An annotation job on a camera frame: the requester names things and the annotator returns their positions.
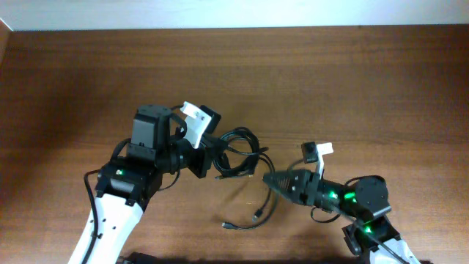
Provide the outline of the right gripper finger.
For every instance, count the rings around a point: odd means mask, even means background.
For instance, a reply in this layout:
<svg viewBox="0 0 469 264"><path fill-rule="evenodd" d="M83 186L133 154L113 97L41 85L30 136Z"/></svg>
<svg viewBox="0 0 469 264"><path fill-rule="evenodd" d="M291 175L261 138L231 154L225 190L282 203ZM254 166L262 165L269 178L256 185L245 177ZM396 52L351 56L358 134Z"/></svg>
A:
<svg viewBox="0 0 469 264"><path fill-rule="evenodd" d="M302 183L288 183L285 186L268 183L267 186L292 203L303 203L300 199L300 194L304 191L304 185Z"/></svg>
<svg viewBox="0 0 469 264"><path fill-rule="evenodd" d="M270 187L292 187L301 182L305 175L305 169L295 169L292 171L280 171L264 174L262 180Z"/></svg>

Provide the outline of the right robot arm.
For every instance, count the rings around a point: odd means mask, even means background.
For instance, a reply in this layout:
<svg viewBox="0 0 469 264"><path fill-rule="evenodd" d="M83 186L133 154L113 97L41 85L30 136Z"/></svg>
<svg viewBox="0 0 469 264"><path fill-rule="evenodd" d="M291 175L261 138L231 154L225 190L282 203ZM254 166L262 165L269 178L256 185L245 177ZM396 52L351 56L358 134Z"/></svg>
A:
<svg viewBox="0 0 469 264"><path fill-rule="evenodd" d="M388 189L378 175L356 177L344 184L306 169L267 173L263 182L297 205L336 213L350 221L342 228L351 253L363 263L419 263L390 223Z"/></svg>

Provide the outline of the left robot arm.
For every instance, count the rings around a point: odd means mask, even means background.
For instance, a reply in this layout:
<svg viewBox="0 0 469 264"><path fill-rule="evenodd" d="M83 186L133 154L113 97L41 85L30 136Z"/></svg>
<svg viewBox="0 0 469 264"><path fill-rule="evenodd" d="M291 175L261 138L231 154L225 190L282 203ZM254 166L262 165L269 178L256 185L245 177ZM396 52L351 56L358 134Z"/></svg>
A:
<svg viewBox="0 0 469 264"><path fill-rule="evenodd" d="M164 174L189 169L206 177L213 159L210 136L221 116L189 102L179 108L184 118L167 106L138 107L131 137L93 172L96 186L84 175L91 210L70 263L115 263L149 201L162 191Z"/></svg>

